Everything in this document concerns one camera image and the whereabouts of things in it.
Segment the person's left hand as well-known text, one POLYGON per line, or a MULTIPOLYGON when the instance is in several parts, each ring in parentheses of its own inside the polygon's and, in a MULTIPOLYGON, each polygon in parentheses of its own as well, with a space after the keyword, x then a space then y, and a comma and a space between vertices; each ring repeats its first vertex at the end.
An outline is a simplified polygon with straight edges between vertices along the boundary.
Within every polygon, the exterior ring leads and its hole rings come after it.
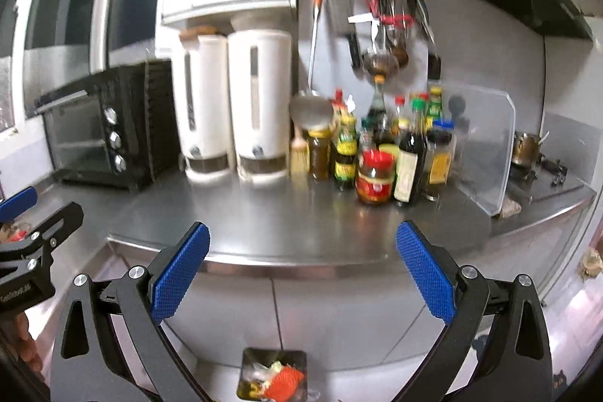
POLYGON ((30 334, 30 323, 27 314, 21 312, 12 320, 1 321, 1 335, 16 355, 29 365, 33 372, 40 373, 43 361, 39 354, 36 341, 30 334))

